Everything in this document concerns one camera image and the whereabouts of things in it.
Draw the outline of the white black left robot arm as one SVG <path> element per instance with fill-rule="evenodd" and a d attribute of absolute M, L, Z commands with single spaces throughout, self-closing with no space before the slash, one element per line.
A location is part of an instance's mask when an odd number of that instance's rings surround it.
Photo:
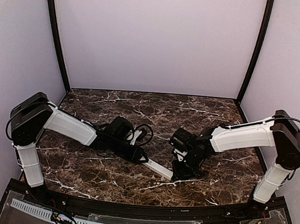
<path fill-rule="evenodd" d="M 90 123 L 57 107 L 45 93 L 37 92 L 11 110 L 5 133 L 16 150 L 25 181 L 36 188 L 45 183 L 39 151 L 48 134 L 62 135 L 96 151 L 110 150 L 124 160 L 141 164 L 149 161 L 142 139 L 153 135 L 153 130 L 143 124 L 134 127 L 121 116 L 110 123 Z"/>

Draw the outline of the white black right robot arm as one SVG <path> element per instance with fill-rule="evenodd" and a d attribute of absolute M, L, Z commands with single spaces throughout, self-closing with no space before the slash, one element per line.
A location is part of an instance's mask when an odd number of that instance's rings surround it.
<path fill-rule="evenodd" d="M 273 147 L 277 156 L 253 190 L 252 200 L 267 203 L 275 191 L 300 168 L 300 120 L 285 110 L 260 121 L 204 128 L 199 134 L 178 128 L 169 140 L 173 148 L 174 181 L 201 176 L 202 164 L 225 151 Z"/>

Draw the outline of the grey remote battery cover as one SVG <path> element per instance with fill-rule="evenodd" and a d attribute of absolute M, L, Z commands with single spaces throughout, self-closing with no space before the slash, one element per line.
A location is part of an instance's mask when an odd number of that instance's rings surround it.
<path fill-rule="evenodd" d="M 155 162 L 154 160 L 149 159 L 148 162 L 143 163 L 143 165 L 169 181 L 173 177 L 173 172 L 171 170 L 163 167 L 162 165 Z"/>

